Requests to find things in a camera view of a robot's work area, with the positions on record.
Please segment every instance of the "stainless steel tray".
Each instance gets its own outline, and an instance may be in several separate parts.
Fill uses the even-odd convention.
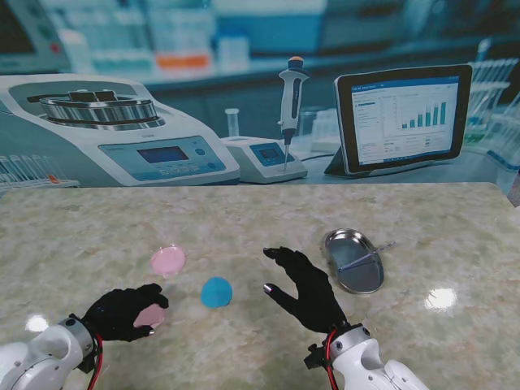
[[[381,288],[384,270],[378,253],[351,269],[339,272],[342,266],[374,251],[376,248],[360,232],[353,229],[337,229],[323,238],[322,251],[331,262],[336,277],[348,292],[370,294]]]

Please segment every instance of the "button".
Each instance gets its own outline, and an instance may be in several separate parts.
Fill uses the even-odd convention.
[[[59,52],[62,51],[62,48],[61,48],[57,43],[51,43],[51,44],[50,44],[50,50],[51,50],[54,54],[59,54]]]

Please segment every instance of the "test tube rack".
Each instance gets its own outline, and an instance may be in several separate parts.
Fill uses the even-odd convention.
[[[518,58],[502,58],[469,63],[473,67],[470,101],[464,136],[465,145],[476,145],[486,135],[497,104],[510,83],[509,75]]]
[[[79,187],[69,180],[54,159],[37,154],[0,156],[0,197],[10,189]]]

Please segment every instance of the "digital display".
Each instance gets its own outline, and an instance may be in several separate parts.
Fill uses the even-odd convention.
[[[167,148],[142,149],[137,151],[148,163],[164,163],[166,161],[188,160],[188,156],[179,146]]]
[[[34,46],[7,0],[0,0],[0,54],[34,53]]]
[[[275,149],[262,149],[260,154],[264,158],[276,158],[279,157],[278,152]]]
[[[459,76],[352,87],[359,165],[451,150]]]

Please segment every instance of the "robotic hand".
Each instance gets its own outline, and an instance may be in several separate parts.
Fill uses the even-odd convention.
[[[313,266],[303,253],[283,247],[263,252],[285,269],[296,284],[298,299],[274,284],[264,284],[265,293],[307,329],[327,333],[323,347],[309,347],[307,368],[325,368],[334,390],[338,386],[332,367],[344,376],[345,390],[428,390],[404,364],[395,360],[386,365],[381,362],[377,340],[371,339],[360,323],[349,324],[327,274]]]
[[[60,390],[75,368],[88,373],[91,390],[102,365],[102,341],[133,341],[152,334],[152,327],[133,326],[148,306],[168,307],[157,284],[113,290],[79,319],[74,314],[25,343],[0,347],[0,390]]]

